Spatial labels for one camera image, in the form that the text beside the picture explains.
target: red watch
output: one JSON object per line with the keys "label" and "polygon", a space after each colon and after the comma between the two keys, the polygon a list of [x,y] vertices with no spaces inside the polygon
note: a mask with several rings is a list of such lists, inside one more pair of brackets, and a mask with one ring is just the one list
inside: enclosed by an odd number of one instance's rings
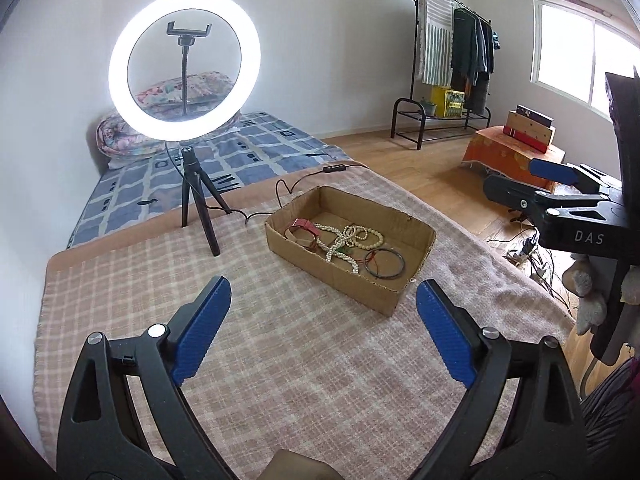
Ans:
{"label": "red watch", "polygon": [[[294,236],[294,232],[298,229],[303,229],[308,233],[311,233],[314,237],[313,240],[305,240],[302,238],[296,238]],[[320,237],[320,229],[316,227],[316,225],[311,220],[306,220],[304,218],[296,218],[291,225],[284,231],[284,235],[288,240],[291,240],[294,243],[297,243],[300,246],[303,246],[305,249],[315,249],[316,244],[318,243],[318,238]]]}

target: window frame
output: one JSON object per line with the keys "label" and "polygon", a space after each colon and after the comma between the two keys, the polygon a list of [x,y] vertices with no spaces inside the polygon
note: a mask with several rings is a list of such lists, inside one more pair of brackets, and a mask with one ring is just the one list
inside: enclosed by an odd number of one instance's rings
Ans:
{"label": "window frame", "polygon": [[[623,30],[613,27],[610,23],[604,22],[603,20],[599,20],[598,18],[595,18],[594,16],[591,16],[585,12],[580,12],[579,10],[572,9],[571,7],[565,7],[565,6],[558,5],[556,3],[548,2],[545,0],[534,0],[533,4],[534,4],[534,46],[533,46],[533,63],[531,66],[531,82],[535,85],[541,86],[542,88],[550,90],[551,92],[555,92],[563,97],[571,99],[571,101],[588,108],[592,112],[598,114],[600,117],[604,117],[607,121],[611,122],[611,117],[609,117],[608,114],[603,113],[601,110],[599,110],[598,108],[592,105],[593,87],[595,85],[595,77],[596,77],[596,47],[595,47],[596,46],[596,41],[595,41],[596,25],[606,28],[613,34],[616,34],[617,36],[620,36],[624,40],[627,40],[629,43],[631,43],[633,46],[637,47],[638,49],[640,49],[640,42],[635,38],[631,37],[629,34],[624,32]],[[559,88],[556,88],[555,86],[551,86],[539,80],[540,60],[542,57],[542,7],[543,6],[555,7],[556,9],[564,10],[564,12],[570,12],[572,14],[580,16],[581,18],[585,18],[589,20],[592,24],[593,59],[591,61],[591,87],[589,89],[588,102],[583,101],[582,99],[577,98]]]}

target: folded blanket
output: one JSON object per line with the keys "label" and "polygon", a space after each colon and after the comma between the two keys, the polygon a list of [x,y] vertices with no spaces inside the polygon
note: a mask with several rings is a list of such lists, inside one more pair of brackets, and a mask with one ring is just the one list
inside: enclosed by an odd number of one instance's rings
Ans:
{"label": "folded blanket", "polygon": [[[203,72],[187,76],[187,115],[199,117],[217,107],[231,92],[234,83],[220,72]],[[162,81],[136,95],[140,108],[147,114],[163,121],[182,119],[182,79]],[[235,127],[240,112],[217,130],[194,139],[193,142],[210,140],[227,133]],[[149,158],[164,150],[164,141],[147,137],[129,126],[116,110],[112,110],[101,121],[95,131],[98,149],[111,158],[109,168],[117,170],[136,160]],[[177,146],[169,143],[170,148]]]}

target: open brown cardboard box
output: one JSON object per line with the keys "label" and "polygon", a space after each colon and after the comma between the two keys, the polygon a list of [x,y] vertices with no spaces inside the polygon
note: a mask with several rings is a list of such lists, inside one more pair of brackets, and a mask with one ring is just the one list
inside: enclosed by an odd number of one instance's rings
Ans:
{"label": "open brown cardboard box", "polygon": [[[284,231],[296,218],[340,230],[353,224],[375,229],[385,239],[383,247],[393,248],[402,254],[406,263],[404,272],[397,278],[382,280],[371,276],[362,266],[360,274],[353,274],[351,264],[339,258],[329,263],[320,249],[309,251],[284,236]],[[407,213],[329,186],[316,187],[293,199],[267,218],[265,229],[271,251],[350,298],[389,317],[393,315],[409,281],[422,267],[436,238],[433,228]],[[296,230],[295,235],[308,240],[313,238],[302,229]],[[323,231],[321,240],[330,246],[335,237],[335,234]],[[368,245],[375,241],[369,235],[363,243]],[[366,253],[353,248],[350,256],[362,260]],[[376,270],[376,265],[379,274],[393,274],[399,269],[400,263],[394,254],[379,252],[369,264],[373,270]]]}

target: blue gripper pad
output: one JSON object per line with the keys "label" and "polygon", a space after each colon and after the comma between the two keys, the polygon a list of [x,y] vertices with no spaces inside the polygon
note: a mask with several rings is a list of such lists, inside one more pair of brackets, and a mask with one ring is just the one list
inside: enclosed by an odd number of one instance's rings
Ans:
{"label": "blue gripper pad", "polygon": [[566,186],[573,186],[578,183],[578,177],[574,169],[565,164],[556,164],[541,158],[534,158],[529,163],[529,173],[533,176],[553,180]]}
{"label": "blue gripper pad", "polygon": [[198,371],[230,306],[231,284],[228,279],[216,276],[193,303],[180,307],[167,324],[170,337],[177,337],[171,372],[177,386]]}
{"label": "blue gripper pad", "polygon": [[454,319],[456,313],[453,309],[457,307],[449,301],[434,280],[426,280],[418,285],[415,304],[449,374],[456,381],[462,382],[467,389],[470,388],[476,380],[474,351],[463,332],[469,327],[461,328]]}

